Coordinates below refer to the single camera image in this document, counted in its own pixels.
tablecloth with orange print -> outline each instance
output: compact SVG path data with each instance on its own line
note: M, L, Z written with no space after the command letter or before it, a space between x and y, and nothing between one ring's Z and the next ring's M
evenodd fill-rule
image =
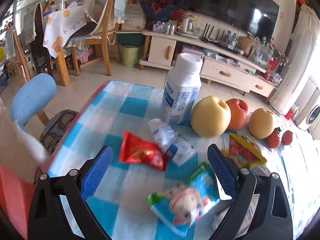
M87 24L82 6L53 12L44 18L43 46L56 58L62 47L76 31Z

tv stand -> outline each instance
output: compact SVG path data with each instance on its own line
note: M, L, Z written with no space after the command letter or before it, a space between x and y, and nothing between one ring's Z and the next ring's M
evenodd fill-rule
M259 70L262 73L265 73L265 69L247 58L234 54L225 48L218 47L212 43L203 42L200 39L186 38L177 34L168 35L148 30L142 31L142 34L145 35L146 38L143 56L139 61L140 70L143 70L143 66L145 65L171 70L174 67L172 66L172 59L176 42L180 41L204 49L213 50L234 59L238 64L238 66L235 66L205 56L200 77L206 79L207 84L210 84L211 81L215 81L243 91L244 96L248 92L254 91L255 93L268 97L273 89L277 88L272 82L268 82L262 77L251 75L246 71L246 69L248 69L255 73L256 70Z

red object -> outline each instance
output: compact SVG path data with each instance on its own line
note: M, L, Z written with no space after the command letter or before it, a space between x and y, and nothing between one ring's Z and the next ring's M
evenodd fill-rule
M277 62L270 60L267 66L267 72L263 74L263 77L265 80L269 81L273 70L276 68L276 66L278 65Z
M293 133L291 131L285 131L281 139L283 145L290 145L293 141Z
M241 99L232 98L226 101L231 111L231 120L228 129L236 131L244 127L249 118L249 107Z
M297 0L297 4L301 7L306 4L306 0Z
M281 143L280 132L278 130L274 130L273 133L269 135L265 140L269 148L277 148Z
M158 145L141 140L133 133L124 132L118 161L120 163L144 163L157 170L166 171L168 157Z
M0 164L0 205L8 219L28 239L28 217L35 186L19 179Z
M294 115L294 110L290 108L290 110L287 112L287 114L284 116L287 120L290 120L291 117Z

yellow pear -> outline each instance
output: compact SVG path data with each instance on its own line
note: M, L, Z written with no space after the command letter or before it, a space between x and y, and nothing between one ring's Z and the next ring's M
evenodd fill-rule
M248 123L249 132L258 139L267 138L275 129L275 116L269 110L259 108L255 110Z
M193 108L191 126L199 136L212 138L224 133L230 120L231 111L227 103L215 96L208 96Z

white bottle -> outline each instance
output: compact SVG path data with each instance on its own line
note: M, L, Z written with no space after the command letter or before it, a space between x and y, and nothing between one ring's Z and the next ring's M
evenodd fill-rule
M200 90L202 59L180 53L168 72L160 107L160 119L169 125L184 123Z

